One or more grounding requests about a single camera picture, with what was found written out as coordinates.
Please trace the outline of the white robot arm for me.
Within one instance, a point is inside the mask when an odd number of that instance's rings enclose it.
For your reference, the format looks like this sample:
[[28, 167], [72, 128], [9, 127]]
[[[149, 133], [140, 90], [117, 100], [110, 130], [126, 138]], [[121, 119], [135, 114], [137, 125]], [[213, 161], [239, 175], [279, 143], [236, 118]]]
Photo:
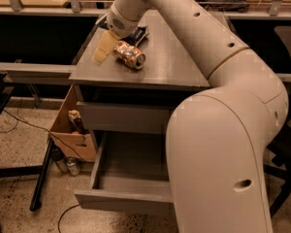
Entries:
[[273, 70], [194, 0], [114, 0], [94, 57], [102, 62], [155, 8], [210, 89], [174, 110], [166, 156], [180, 233], [273, 233], [263, 152], [288, 113]]

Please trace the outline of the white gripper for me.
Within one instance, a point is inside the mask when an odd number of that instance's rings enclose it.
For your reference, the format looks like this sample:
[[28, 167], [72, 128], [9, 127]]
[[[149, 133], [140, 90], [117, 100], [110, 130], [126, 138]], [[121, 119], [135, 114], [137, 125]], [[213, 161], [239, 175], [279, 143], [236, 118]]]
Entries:
[[138, 26], [140, 13], [136, 8], [117, 7], [112, 4], [107, 13], [106, 30], [98, 42], [98, 46], [92, 56], [92, 61], [102, 64], [108, 55], [113, 51], [120, 38], [130, 35]]

